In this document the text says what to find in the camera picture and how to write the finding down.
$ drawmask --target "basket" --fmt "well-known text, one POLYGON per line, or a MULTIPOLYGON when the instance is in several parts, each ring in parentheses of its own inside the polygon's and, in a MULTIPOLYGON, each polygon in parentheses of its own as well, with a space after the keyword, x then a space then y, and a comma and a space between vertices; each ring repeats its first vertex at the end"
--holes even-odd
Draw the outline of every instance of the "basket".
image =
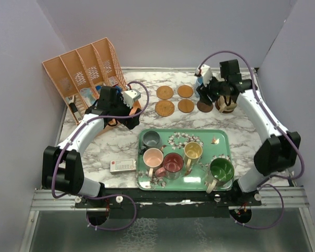
MULTIPOLYGON (((91 105, 91 100, 98 99, 98 86, 119 86, 126 90, 126 82, 122 74, 113 44, 103 38, 66 54, 43 62, 50 79, 54 83, 64 102, 69 108, 76 124, 69 101, 75 103, 81 115, 91 105)), ((132 111, 140 108, 137 101, 132 111)))

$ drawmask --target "marble table top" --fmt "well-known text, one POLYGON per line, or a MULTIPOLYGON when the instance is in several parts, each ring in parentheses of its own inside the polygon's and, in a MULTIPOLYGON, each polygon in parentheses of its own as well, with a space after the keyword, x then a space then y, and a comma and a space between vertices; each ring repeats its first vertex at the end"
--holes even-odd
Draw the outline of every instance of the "marble table top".
MULTIPOLYGON (((250 78, 248 73, 242 73, 243 78, 250 78)), ((147 109, 140 115, 140 124, 131 132, 123 125, 96 137, 87 147, 82 156, 84 174, 87 178, 102 182, 106 187, 137 187, 135 172, 113 175, 110 173, 110 161, 119 159, 136 159, 138 154, 138 135, 148 128, 172 128, 172 129, 220 129, 226 132, 230 142, 232 163, 235 167, 235 178, 244 175, 254 164, 253 157, 261 145, 260 137, 255 127, 237 107, 230 114, 221 114, 215 108, 209 113, 198 110, 195 94, 189 99, 195 103, 195 109, 188 114, 182 113, 177 108, 177 103, 182 99, 177 94, 177 88, 181 85, 193 86, 196 80, 193 72, 125 72, 126 82, 136 80, 144 83, 149 91, 150 103, 147 109), (167 85, 174 90, 174 96, 170 99, 175 105, 175 112, 169 117, 159 116, 155 110, 155 104, 159 101, 156 90, 159 86, 167 85)), ((138 89, 142 96, 141 106, 146 103, 146 95, 139 85, 132 88, 138 89)), ((63 123, 60 141, 64 140, 76 128, 72 115, 67 111, 63 123)), ((273 178, 271 184, 288 186, 288 182, 273 178)))

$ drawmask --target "brown coaster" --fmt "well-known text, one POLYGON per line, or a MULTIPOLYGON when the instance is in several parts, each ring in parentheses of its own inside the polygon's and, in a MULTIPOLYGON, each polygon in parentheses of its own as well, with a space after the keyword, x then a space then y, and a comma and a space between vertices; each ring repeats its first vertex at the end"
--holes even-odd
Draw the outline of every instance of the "brown coaster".
POLYGON ((171 87, 162 86, 159 87, 156 91, 156 96, 162 100, 167 100, 172 98, 174 95, 174 91, 171 87))
MULTIPOLYGON (((219 111, 220 110, 220 106, 218 105, 218 100, 215 102, 215 107, 216 107, 216 109, 219 111)), ((232 113, 234 111, 234 109, 233 110, 229 110, 229 111, 223 111, 222 113, 223 114, 230 114, 230 113, 232 113)))
POLYGON ((175 106, 171 101, 163 100, 155 105, 155 111, 162 117, 168 117, 174 113, 175 106))
POLYGON ((189 87, 187 85, 182 85, 178 88, 177 93, 179 96, 183 98, 189 98, 190 96, 193 95, 194 90, 192 89, 192 87, 189 87))
POLYGON ((197 108, 201 112, 208 113, 214 108, 214 105, 211 103, 211 106, 209 106, 209 105, 205 104, 204 102, 199 101, 197 103, 197 108))
POLYGON ((194 110, 195 105, 191 100, 183 99, 183 100, 179 101, 177 107, 183 113, 190 113, 191 111, 194 110))

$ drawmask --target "wall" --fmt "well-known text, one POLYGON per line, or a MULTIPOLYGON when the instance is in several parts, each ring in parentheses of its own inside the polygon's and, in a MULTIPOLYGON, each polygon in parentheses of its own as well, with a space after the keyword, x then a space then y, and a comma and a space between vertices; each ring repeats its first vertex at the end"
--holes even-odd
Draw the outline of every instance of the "wall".
MULTIPOLYGON (((130 67, 196 67, 223 49, 259 67, 294 2, 38 0, 68 48, 108 37, 130 67)), ((227 59, 217 56, 211 65, 227 59)))
POLYGON ((41 62, 64 52, 36 1, 0 1, 0 252, 19 250, 64 108, 41 62))
POLYGON ((301 135, 306 173, 299 182, 315 223, 315 0, 296 2, 260 67, 259 81, 273 113, 301 135))

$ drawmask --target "green tray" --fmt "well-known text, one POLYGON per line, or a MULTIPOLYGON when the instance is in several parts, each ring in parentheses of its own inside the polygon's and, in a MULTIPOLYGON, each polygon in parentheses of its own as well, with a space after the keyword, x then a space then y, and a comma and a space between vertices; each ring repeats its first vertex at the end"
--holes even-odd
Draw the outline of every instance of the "green tray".
MULTIPOLYGON (((180 130, 180 129, 147 129, 141 131, 139 135, 138 163, 136 166, 136 176, 138 187, 142 190, 155 191, 206 191, 204 184, 206 169, 215 158, 222 157, 231 160, 231 153, 227 135, 222 130, 180 130), (167 178, 157 178, 153 175, 148 177, 147 169, 143 162, 143 155, 140 155, 143 135, 147 131, 156 131, 161 139, 164 148, 163 155, 168 153, 178 153, 184 156, 184 146, 187 142, 198 142, 203 146, 203 154, 200 161, 192 167, 190 174, 185 174, 185 167, 181 176, 176 180, 167 178)), ((232 187, 234 179, 215 191, 227 191, 232 187)))

